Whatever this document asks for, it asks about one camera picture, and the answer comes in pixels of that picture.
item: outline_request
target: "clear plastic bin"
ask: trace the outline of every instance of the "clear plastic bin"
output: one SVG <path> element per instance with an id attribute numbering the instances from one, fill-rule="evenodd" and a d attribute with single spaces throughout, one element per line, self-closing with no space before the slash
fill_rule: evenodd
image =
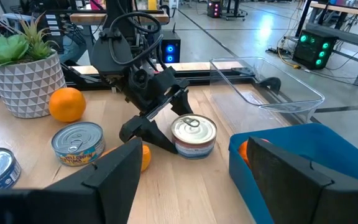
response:
<path id="1" fill-rule="evenodd" d="M 324 101 L 322 94 L 264 58 L 210 62 L 211 96 L 233 134 L 307 123 Z M 266 81 L 280 88 L 264 86 Z"/>

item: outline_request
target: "workbench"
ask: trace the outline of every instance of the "workbench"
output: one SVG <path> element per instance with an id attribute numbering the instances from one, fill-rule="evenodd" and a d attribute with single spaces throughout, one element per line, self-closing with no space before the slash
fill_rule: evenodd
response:
<path id="1" fill-rule="evenodd" d="M 345 3 L 346 2 L 344 2 L 344 1 L 341 1 L 341 2 L 338 1 L 336 5 L 328 5 L 327 6 L 325 4 L 320 4 L 320 3 L 316 2 L 316 1 L 307 0 L 307 2 L 305 4 L 305 8 L 304 8 L 304 10 L 302 12 L 302 17 L 301 17 L 300 23 L 299 23 L 298 28 L 296 30 L 296 35 L 295 35 L 295 37 L 290 37 L 290 40 L 295 41 L 295 42 L 298 41 L 300 32 L 301 32 L 301 30 L 303 28 L 303 24 L 305 23 L 305 19 L 306 19 L 306 16 L 308 14 L 308 9 L 309 9 L 309 6 L 310 6 L 310 7 L 313 8 L 313 10 L 312 10 L 312 12 L 310 14 L 309 22 L 306 24 L 306 29 L 318 30 L 318 31 L 320 31 L 320 32 L 322 32 L 324 34 L 336 36 L 336 37 L 338 37 L 339 40 L 343 40 L 344 42 L 347 42 L 347 43 L 350 43 L 350 44 L 358 46 L 358 34 L 353 34 L 353 33 L 350 33 L 350 32 L 345 32 L 343 30 L 340 30 L 340 28 L 341 28 L 341 26 L 342 26 L 342 24 L 343 24 L 343 22 L 344 22 L 344 20 L 345 20 L 345 18 L 346 18 L 348 13 L 358 15 L 358 8 L 345 6 L 344 5 Z M 339 16 L 339 19 L 338 19 L 338 21 L 337 21 L 337 23 L 335 25 L 335 28 L 322 26 L 322 25 L 319 25 L 318 23 L 315 22 L 315 20 L 318 18 L 319 11 L 325 9 L 326 6 L 327 6 L 327 10 L 333 10 L 333 11 L 341 12 L 341 14 Z M 348 55 L 348 54 L 345 54 L 345 53 L 340 52 L 338 50 L 333 50 L 333 52 L 358 62 L 358 58 L 356 58 L 353 55 Z M 354 80 L 354 84 L 358 85 L 358 75 L 357 75 L 357 78 Z"/>
<path id="2" fill-rule="evenodd" d="M 178 63 L 175 69 L 209 70 L 209 63 Z M 231 68 L 232 65 L 221 64 Z M 94 72 L 93 67 L 78 67 L 78 71 Z M 152 159 L 140 176 L 128 223 L 254 223 L 246 204 L 229 176 L 230 124 L 219 113 L 209 92 L 209 86 L 188 88 L 188 101 L 194 113 L 211 118 L 218 127 L 216 144 L 205 159 L 188 160 L 156 146 L 150 146 Z M 253 91 L 244 84 L 241 90 Z M 104 131 L 106 148 L 122 144 L 119 130 L 123 123 L 138 114 L 137 108 L 126 103 L 125 96 L 110 90 L 84 91 L 86 110 L 81 121 L 99 124 Z M 247 117 L 260 114 L 247 114 Z M 177 115 L 170 106 L 163 109 L 155 120 L 170 138 L 170 125 Z M 267 126 L 287 126 L 283 118 L 266 120 Z M 22 167 L 15 189 L 42 189 L 82 169 L 59 162 L 51 147 L 53 135 L 66 126 L 51 116 L 35 119 L 14 117 L 0 99 L 0 147 L 10 149 Z M 250 122 L 250 128 L 260 123 Z"/>
<path id="3" fill-rule="evenodd" d="M 85 7 L 85 9 L 90 9 L 89 4 Z M 165 11 L 163 14 L 150 14 L 150 15 L 154 16 L 154 18 L 156 18 L 161 23 L 161 25 L 165 25 L 169 23 L 169 16 Z M 93 33 L 92 33 L 91 26 L 98 26 L 99 29 L 99 27 L 102 26 L 105 17 L 106 17 L 105 13 L 97 13 L 97 10 L 95 10 L 94 14 L 73 13 L 70 16 L 70 20 L 72 23 L 74 23 L 77 26 L 83 26 L 84 28 L 82 33 L 84 35 L 86 48 L 88 49 L 89 58 L 91 58 L 91 52 L 93 48 L 93 38 L 92 38 Z M 150 19 L 145 17 L 140 17 L 140 23 L 143 26 L 154 25 L 154 22 L 152 22 Z"/>

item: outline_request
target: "orange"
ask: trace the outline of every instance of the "orange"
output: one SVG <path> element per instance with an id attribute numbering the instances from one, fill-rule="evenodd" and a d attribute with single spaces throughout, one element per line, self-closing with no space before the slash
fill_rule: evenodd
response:
<path id="1" fill-rule="evenodd" d="M 146 168 L 149 166 L 150 161 L 152 160 L 152 153 L 150 152 L 150 149 L 145 144 L 143 145 L 143 159 L 142 159 L 142 172 L 146 170 Z"/>
<path id="2" fill-rule="evenodd" d="M 246 162 L 248 167 L 250 167 L 249 161 L 248 161 L 248 156 L 247 156 L 247 146 L 248 146 L 248 141 L 243 142 L 239 147 L 239 154 L 242 157 L 242 159 L 244 160 L 244 162 Z"/>
<path id="3" fill-rule="evenodd" d="M 74 88 L 56 90 L 49 99 L 50 114 L 58 121 L 73 122 L 79 120 L 85 108 L 84 95 Z"/>

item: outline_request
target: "potted plant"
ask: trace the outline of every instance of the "potted plant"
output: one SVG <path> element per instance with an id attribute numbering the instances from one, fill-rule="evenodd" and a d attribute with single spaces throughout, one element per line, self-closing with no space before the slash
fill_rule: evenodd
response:
<path id="1" fill-rule="evenodd" d="M 21 21 L 23 31 L 0 37 L 0 97 L 6 108 L 19 118 L 37 118 L 49 114 L 52 93 L 66 87 L 59 57 L 37 31 L 39 16 L 30 24 Z"/>

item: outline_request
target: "green lights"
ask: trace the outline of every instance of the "green lights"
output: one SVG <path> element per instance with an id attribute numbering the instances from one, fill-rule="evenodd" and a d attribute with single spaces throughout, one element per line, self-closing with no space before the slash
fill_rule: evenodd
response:
<path id="1" fill-rule="evenodd" d="M 301 42 L 305 42 L 308 39 L 306 35 L 301 36 Z"/>

